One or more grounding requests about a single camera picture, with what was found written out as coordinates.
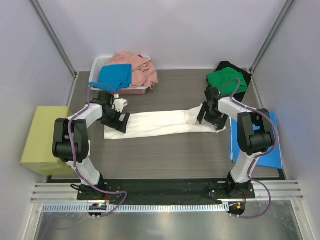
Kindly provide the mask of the white printed t-shirt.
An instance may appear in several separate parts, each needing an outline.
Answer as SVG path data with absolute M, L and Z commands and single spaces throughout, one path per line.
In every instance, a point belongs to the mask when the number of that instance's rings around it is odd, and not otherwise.
M 199 123 L 197 116 L 202 106 L 189 110 L 154 111 L 131 114 L 126 133 L 104 127 L 105 140 L 121 140 L 134 138 L 147 138 L 187 133 L 220 133 L 220 130 L 207 121 Z

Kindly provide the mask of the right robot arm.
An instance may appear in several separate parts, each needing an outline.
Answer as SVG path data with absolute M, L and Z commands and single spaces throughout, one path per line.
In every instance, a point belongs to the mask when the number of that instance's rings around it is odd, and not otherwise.
M 216 87 L 207 88 L 204 94 L 206 101 L 197 116 L 200 124 L 205 121 L 222 130 L 228 118 L 237 122 L 240 153 L 225 186 L 226 194 L 237 198 L 244 191 L 242 184 L 251 181 L 251 173 L 258 159 L 276 144 L 276 127 L 264 108 L 244 105 L 231 95 L 221 94 Z

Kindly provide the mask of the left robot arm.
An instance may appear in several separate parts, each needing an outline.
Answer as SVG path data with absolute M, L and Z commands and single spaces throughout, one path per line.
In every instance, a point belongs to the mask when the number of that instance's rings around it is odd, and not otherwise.
M 54 123 L 52 153 L 69 165 L 81 179 L 81 184 L 90 186 L 88 193 L 95 200 L 106 195 L 102 174 L 94 167 L 90 156 L 88 128 L 95 122 L 111 130 L 125 134 L 130 114 L 122 114 L 128 105 L 118 94 L 99 91 L 97 98 L 90 100 L 77 113 L 68 118 L 58 118 Z

